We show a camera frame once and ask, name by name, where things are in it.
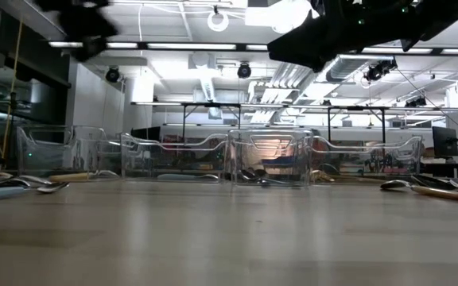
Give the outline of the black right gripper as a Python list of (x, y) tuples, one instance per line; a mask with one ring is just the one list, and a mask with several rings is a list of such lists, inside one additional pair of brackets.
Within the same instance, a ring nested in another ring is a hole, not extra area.
[(352, 50), (351, 41), (395, 41), (414, 35), (424, 0), (312, 0), (318, 19), (267, 44), (271, 60), (320, 72), (329, 60)]

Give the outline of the orange handled silver spoon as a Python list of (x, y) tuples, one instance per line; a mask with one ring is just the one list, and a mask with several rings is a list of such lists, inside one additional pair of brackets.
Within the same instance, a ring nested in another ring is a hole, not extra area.
[(97, 172), (82, 172), (63, 175), (54, 175), (48, 178), (53, 183), (59, 182), (89, 182), (97, 180), (119, 180), (120, 175), (109, 171), (101, 170)]
[(411, 191), (414, 191), (420, 195), (426, 195), (431, 197), (437, 197), (441, 199), (451, 199), (458, 201), (458, 191), (448, 191), (432, 187), (424, 187), (415, 184), (411, 184), (404, 180), (390, 180), (380, 185), (382, 190), (390, 190), (395, 188), (407, 187)]

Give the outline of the teal handled black cutlery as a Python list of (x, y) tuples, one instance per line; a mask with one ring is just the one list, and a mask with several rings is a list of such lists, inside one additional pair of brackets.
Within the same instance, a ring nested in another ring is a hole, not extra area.
[(430, 176), (423, 176), (423, 175), (412, 175), (411, 179), (418, 185), (430, 188), (436, 188), (446, 191), (455, 191), (457, 187), (452, 185), (449, 182), (445, 182), (443, 180), (439, 180)]

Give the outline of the black beam with light strips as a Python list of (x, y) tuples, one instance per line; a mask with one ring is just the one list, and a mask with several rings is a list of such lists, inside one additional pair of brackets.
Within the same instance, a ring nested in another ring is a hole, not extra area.
[[(267, 52), (265, 44), (213, 44), (195, 42), (108, 42), (107, 49), (118, 50), (160, 50), (160, 51), (218, 51), (218, 52)], [(404, 52), (399, 47), (374, 46), (363, 48), (352, 54), (388, 54), (388, 55), (432, 55), (458, 56), (458, 48), (411, 48)]]

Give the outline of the clear plastic bin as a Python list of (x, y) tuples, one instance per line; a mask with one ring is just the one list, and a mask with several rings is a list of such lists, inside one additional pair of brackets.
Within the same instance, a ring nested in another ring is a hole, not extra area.
[[(235, 186), (306, 187), (312, 170), (312, 140), (309, 129), (232, 129), (227, 134), (224, 174)], [(248, 182), (241, 170), (293, 186)]]
[(312, 140), (312, 170), (329, 175), (356, 176), (379, 181), (407, 179), (420, 172), (421, 137), (406, 141), (340, 141), (315, 136)]
[(217, 184), (224, 173), (227, 135), (213, 133), (198, 142), (137, 142), (129, 134), (121, 136), (122, 177), (126, 180), (158, 180), (162, 174), (200, 176), (212, 174), (218, 181), (197, 180)]
[(119, 146), (93, 126), (21, 126), (17, 129), (19, 175), (52, 179), (81, 174), (82, 180), (119, 176)]

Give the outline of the black computer monitor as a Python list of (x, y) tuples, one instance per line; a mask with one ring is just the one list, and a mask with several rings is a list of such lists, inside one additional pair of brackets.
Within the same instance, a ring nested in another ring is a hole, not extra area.
[(156, 141), (161, 140), (161, 127), (154, 126), (142, 129), (132, 129), (130, 136), (137, 142)]
[(458, 145), (454, 129), (433, 126), (433, 147), (435, 157), (457, 157)]

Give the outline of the dark desk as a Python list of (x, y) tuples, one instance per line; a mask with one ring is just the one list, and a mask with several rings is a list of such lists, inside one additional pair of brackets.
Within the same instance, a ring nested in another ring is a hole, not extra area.
[(458, 163), (421, 163), (420, 173), (458, 178)]

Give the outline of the black table frame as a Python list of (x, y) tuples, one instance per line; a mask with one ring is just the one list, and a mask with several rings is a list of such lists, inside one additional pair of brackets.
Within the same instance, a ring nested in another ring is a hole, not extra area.
[(386, 143), (386, 123), (385, 123), (385, 115), (386, 111), (389, 110), (389, 107), (386, 106), (326, 106), (327, 109), (327, 116), (328, 116), (328, 141), (332, 141), (332, 110), (346, 110), (346, 111), (365, 111), (368, 110), (371, 113), (375, 110), (379, 110), (381, 112), (380, 115), (376, 115), (377, 119), (381, 120), (382, 123), (382, 142)]
[(186, 113), (188, 106), (198, 106), (207, 107), (207, 108), (227, 108), (238, 120), (238, 129), (241, 128), (241, 116), (242, 116), (242, 105), (240, 103), (231, 103), (231, 102), (181, 102), (180, 105), (183, 107), (183, 118), (182, 118), (182, 138), (186, 141), (185, 129), (186, 129), (186, 118), (188, 114)]

